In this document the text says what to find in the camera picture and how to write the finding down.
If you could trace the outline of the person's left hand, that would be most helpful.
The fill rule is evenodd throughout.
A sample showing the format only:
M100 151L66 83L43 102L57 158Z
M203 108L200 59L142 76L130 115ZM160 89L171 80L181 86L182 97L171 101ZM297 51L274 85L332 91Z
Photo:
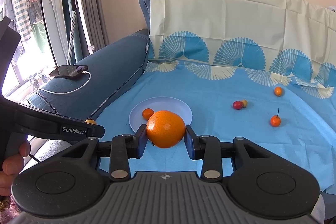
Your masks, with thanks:
M31 146L28 141L21 144L19 153L8 157L2 165L0 174L1 196L8 197L11 195L11 184L15 177L22 171L25 162L24 158L29 155Z

